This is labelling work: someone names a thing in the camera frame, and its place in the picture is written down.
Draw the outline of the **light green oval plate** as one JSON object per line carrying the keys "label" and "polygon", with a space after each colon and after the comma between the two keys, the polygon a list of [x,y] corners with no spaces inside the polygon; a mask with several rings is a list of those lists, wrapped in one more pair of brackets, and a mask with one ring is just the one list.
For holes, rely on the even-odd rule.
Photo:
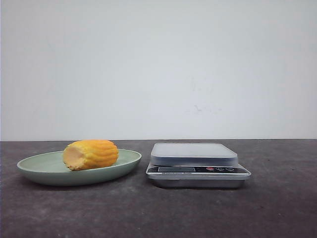
{"label": "light green oval plate", "polygon": [[104,168],[71,171],[62,161],[62,152],[49,152],[25,158],[17,163],[22,175],[35,183],[52,186],[78,186],[118,179],[139,164],[139,152],[119,149],[114,165]]}

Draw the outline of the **yellow corn cob piece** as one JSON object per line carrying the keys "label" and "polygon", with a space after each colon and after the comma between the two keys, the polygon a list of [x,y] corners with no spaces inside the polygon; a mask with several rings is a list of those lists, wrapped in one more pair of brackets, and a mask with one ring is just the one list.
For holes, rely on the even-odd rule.
{"label": "yellow corn cob piece", "polygon": [[63,151],[63,162],[72,171],[104,168],[113,165],[119,156],[117,146],[109,140],[75,141]]}

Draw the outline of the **silver digital kitchen scale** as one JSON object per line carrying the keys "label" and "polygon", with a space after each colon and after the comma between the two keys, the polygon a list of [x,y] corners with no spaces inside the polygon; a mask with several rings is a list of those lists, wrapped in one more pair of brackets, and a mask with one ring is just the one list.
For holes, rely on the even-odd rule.
{"label": "silver digital kitchen scale", "polygon": [[146,175],[159,187],[239,188],[251,172],[220,143],[156,143]]}

